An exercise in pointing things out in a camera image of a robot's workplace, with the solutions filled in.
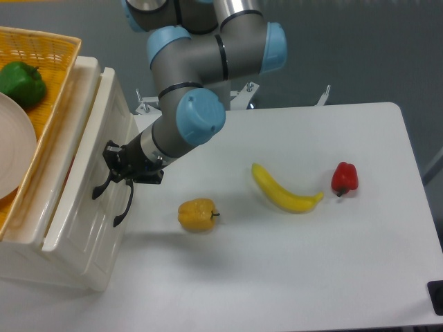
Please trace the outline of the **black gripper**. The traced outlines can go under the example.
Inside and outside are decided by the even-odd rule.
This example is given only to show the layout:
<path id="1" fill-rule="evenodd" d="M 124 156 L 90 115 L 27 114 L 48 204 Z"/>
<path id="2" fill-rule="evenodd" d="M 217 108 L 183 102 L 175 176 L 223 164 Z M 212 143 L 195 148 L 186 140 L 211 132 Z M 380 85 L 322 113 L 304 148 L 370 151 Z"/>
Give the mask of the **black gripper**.
<path id="1" fill-rule="evenodd" d="M 151 160 L 145 155 L 140 136 L 136 136 L 121 148 L 109 140 L 102 156 L 110 169 L 110 181 L 114 183 L 134 181 L 142 184 L 161 184 L 163 180 L 163 160 L 158 157 Z"/>

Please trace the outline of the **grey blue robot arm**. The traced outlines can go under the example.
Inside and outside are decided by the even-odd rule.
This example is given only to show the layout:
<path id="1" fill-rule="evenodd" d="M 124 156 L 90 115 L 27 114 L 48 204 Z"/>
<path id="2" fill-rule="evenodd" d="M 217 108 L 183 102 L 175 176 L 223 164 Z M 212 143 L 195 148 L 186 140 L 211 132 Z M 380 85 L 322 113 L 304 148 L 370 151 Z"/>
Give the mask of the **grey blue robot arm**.
<path id="1" fill-rule="evenodd" d="M 224 126 L 210 85 L 282 68 L 287 39 L 255 1 L 124 1 L 130 25 L 149 33 L 147 56 L 161 116 L 131 142 L 108 143 L 115 183 L 158 184 L 163 169 Z"/>

